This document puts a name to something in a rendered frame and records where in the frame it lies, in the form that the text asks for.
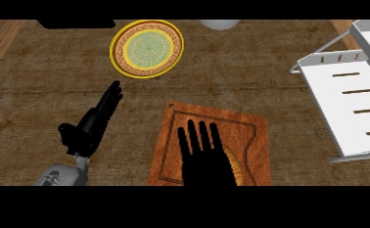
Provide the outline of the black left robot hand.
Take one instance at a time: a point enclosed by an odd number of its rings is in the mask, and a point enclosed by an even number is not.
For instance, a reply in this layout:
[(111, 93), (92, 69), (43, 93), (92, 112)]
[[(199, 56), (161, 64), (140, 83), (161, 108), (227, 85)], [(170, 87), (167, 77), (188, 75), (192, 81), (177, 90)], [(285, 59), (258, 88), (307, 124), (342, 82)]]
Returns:
[(121, 99), (120, 81), (115, 80), (104, 94), (101, 102), (86, 112), (79, 125), (62, 123), (58, 126), (61, 142), (68, 148), (68, 155), (89, 158), (96, 152)]

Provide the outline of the white tiered basket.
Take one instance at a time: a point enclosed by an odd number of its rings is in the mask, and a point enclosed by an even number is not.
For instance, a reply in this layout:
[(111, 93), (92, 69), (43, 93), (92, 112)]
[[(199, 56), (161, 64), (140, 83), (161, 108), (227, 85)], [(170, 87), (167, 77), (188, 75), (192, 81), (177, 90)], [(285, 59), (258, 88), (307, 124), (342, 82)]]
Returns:
[(331, 162), (370, 160), (370, 20), (357, 20), (289, 72), (303, 74), (331, 130)]

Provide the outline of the black appliance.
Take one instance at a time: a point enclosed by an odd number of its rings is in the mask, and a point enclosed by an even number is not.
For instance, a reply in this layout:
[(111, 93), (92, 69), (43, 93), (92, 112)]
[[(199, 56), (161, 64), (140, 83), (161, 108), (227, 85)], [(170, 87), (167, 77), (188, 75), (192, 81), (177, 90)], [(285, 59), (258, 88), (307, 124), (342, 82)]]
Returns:
[(39, 20), (42, 26), (48, 29), (64, 28), (114, 28), (114, 20), (95, 20), (95, 21), (52, 21)]

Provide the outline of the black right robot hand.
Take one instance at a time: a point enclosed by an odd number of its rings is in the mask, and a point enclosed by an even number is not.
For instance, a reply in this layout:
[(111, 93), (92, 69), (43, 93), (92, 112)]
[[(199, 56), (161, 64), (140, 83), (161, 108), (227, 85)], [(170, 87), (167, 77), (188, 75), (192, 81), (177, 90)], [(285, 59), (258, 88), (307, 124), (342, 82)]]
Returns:
[(188, 121), (179, 128), (183, 155), (183, 181), (186, 187), (236, 187), (238, 182), (229, 157), (224, 153), (219, 127)]

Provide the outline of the brown wooden cutting board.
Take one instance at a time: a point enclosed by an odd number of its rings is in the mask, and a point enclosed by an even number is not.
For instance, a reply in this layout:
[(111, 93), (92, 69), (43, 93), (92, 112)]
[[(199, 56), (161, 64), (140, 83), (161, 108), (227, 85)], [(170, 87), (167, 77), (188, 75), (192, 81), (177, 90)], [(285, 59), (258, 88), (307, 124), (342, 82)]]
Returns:
[(214, 122), (219, 127), (239, 186), (270, 184), (267, 118), (226, 110), (170, 101), (165, 106), (163, 128), (158, 137), (149, 185), (180, 186), (183, 184), (183, 158), (179, 128)]

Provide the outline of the pale grey round object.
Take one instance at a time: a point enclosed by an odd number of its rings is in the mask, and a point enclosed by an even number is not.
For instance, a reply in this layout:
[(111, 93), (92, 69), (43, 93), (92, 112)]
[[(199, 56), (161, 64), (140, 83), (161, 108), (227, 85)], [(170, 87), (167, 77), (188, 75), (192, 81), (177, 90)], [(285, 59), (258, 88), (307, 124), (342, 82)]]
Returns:
[(229, 30), (239, 22), (239, 20), (201, 20), (201, 23), (214, 30)]

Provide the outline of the yellow and green patterned plate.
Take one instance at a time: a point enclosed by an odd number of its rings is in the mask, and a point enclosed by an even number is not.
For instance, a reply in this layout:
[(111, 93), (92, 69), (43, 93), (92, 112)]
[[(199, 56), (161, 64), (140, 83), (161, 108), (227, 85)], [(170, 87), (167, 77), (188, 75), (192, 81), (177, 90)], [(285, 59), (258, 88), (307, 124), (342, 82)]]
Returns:
[(173, 23), (139, 20), (112, 38), (111, 63), (126, 76), (149, 79), (174, 68), (185, 49), (185, 37)]

